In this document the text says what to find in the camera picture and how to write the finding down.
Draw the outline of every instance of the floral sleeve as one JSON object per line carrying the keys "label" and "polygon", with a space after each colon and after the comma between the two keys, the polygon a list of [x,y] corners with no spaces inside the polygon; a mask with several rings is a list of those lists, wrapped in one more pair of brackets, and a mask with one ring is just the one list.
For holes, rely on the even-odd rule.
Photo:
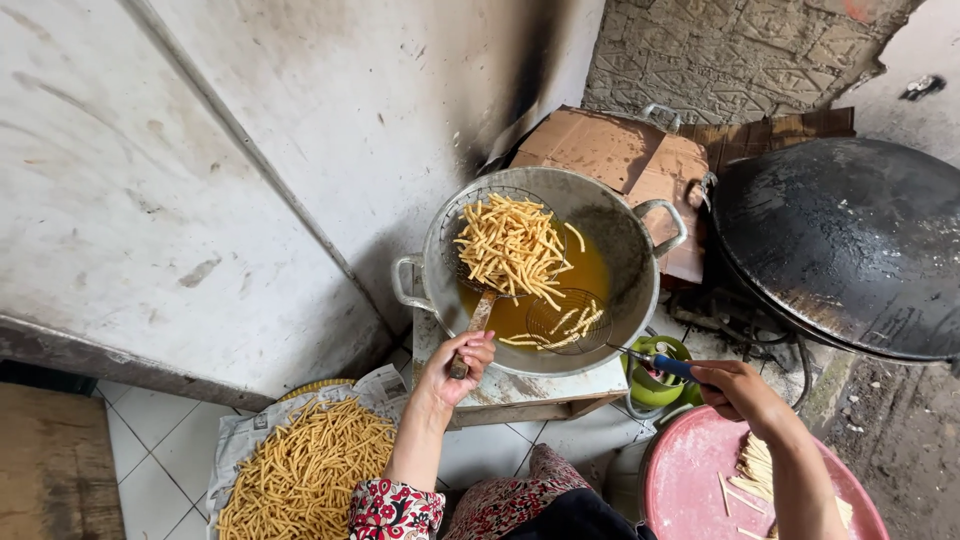
{"label": "floral sleeve", "polygon": [[437,534],[445,497],[401,482],[372,479],[357,483],[350,498],[350,540],[428,540]]}

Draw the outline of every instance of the dirt ground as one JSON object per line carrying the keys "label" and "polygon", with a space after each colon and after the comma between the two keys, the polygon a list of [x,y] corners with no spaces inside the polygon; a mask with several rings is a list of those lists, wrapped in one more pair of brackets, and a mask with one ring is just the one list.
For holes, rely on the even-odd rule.
{"label": "dirt ground", "polygon": [[960,539],[960,380],[944,367],[861,360],[837,407],[825,442],[891,539]]}

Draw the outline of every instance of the red floral shirt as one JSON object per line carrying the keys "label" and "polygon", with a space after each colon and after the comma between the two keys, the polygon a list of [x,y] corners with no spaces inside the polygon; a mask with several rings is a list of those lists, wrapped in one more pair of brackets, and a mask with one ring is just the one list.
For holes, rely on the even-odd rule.
{"label": "red floral shirt", "polygon": [[[590,487],[546,445],[534,447],[530,477],[474,484],[457,505],[444,540],[493,540],[537,516],[571,489]],[[443,518],[445,497],[387,479],[362,481],[350,500],[350,540],[432,539]]]}

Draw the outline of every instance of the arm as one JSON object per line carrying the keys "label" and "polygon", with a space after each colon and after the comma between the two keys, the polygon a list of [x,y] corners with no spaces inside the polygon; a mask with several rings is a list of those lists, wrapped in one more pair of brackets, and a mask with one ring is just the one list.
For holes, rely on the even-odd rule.
{"label": "arm", "polygon": [[728,420],[746,420],[767,443],[774,468],[774,508],[781,540],[846,540],[833,485],[800,418],[749,364],[694,361],[704,402]]}
{"label": "arm", "polygon": [[[445,341],[420,374],[410,401],[403,409],[400,427],[383,478],[409,484],[421,491],[433,491],[440,468],[440,448],[444,431],[460,403],[483,376],[493,361],[496,346],[493,332],[464,332]],[[463,380],[450,378],[450,363],[456,353],[464,356],[469,368]]]}
{"label": "arm", "polygon": [[[440,448],[453,407],[476,388],[493,361],[493,332],[461,333],[447,340],[423,366],[400,416],[394,450],[382,479],[361,481],[353,489],[348,517],[349,538],[421,540],[436,534],[444,496],[433,493],[440,467]],[[456,353],[464,356],[467,376],[451,379]]]}

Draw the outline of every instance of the blue handle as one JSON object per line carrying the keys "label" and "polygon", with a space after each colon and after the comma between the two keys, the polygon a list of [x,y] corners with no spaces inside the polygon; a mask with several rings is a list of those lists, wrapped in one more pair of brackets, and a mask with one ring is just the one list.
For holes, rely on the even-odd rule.
{"label": "blue handle", "polygon": [[675,360],[669,356],[656,355],[654,356],[653,366],[654,369],[665,371],[670,375],[676,375],[681,379],[692,380],[698,384],[700,383],[697,378],[693,377],[693,374],[690,373],[690,368],[693,366],[686,362]]}

